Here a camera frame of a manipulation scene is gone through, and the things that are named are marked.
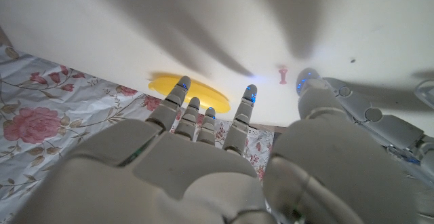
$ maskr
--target floral bedsheet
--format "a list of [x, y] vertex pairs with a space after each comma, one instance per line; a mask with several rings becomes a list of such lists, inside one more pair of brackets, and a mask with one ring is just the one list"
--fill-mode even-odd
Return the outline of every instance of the floral bedsheet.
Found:
[[[145, 120], [158, 98], [0, 46], [0, 223], [7, 223], [50, 168], [123, 119]], [[179, 110], [171, 131], [184, 109]], [[197, 128], [203, 115], [197, 120]], [[216, 147], [231, 122], [216, 120]], [[248, 137], [244, 157], [262, 179], [273, 132]]]

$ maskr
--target small pink figure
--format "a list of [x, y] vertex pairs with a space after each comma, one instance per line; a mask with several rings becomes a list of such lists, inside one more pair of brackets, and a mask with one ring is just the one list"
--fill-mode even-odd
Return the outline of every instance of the small pink figure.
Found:
[[286, 84], [286, 73], [287, 73], [287, 69], [284, 67], [282, 69], [279, 69], [279, 73], [280, 73], [280, 78], [282, 79], [280, 81], [280, 84]]

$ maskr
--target yellow disc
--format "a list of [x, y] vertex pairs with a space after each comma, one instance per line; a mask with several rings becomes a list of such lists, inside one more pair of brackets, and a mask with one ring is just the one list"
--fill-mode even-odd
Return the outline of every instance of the yellow disc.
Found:
[[[177, 75], [158, 77], [149, 84], [149, 89], [156, 90], [162, 95], [167, 96], [180, 78], [181, 76]], [[205, 84], [191, 80], [191, 86], [185, 96], [185, 101], [190, 102], [190, 99], [193, 97], [197, 97], [201, 101], [201, 107], [204, 109], [213, 107], [217, 113], [226, 113], [231, 110], [229, 101], [223, 94]]]

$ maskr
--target robotic arm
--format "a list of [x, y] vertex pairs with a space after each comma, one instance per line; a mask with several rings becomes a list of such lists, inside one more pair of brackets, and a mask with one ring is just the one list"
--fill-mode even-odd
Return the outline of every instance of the robotic arm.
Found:
[[324, 80], [355, 124], [400, 159], [407, 170], [434, 188], [434, 138], [394, 115], [383, 115], [380, 109], [374, 108], [371, 102], [343, 81]]
[[197, 98], [168, 132], [189, 86], [183, 77], [145, 122], [120, 122], [73, 149], [13, 223], [414, 223], [399, 169], [347, 120], [324, 80], [300, 86], [302, 120], [273, 145], [263, 186], [241, 157], [256, 86], [223, 150], [214, 147], [213, 108], [191, 141]]

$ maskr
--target robot finger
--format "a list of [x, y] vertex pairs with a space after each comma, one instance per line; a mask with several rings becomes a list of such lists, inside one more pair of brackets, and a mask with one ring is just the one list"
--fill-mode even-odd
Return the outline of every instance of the robot finger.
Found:
[[245, 140], [249, 132], [250, 117], [252, 116], [253, 106], [256, 102], [257, 90], [255, 85], [249, 85], [245, 89], [232, 126], [223, 144], [224, 150], [231, 150], [239, 155], [244, 152]]
[[190, 140], [193, 139], [200, 103], [200, 100], [196, 97], [190, 100], [190, 103], [175, 130], [175, 134], [186, 136]]
[[214, 124], [216, 122], [216, 111], [213, 108], [209, 108], [205, 112], [203, 118], [202, 127], [197, 135], [197, 142], [207, 143], [214, 146], [216, 142], [216, 132]]
[[161, 102], [161, 104], [151, 113], [147, 122], [152, 122], [161, 126], [163, 130], [169, 130], [175, 121], [178, 109], [185, 99], [185, 95], [190, 88], [190, 77], [184, 76], [178, 81], [174, 89]]

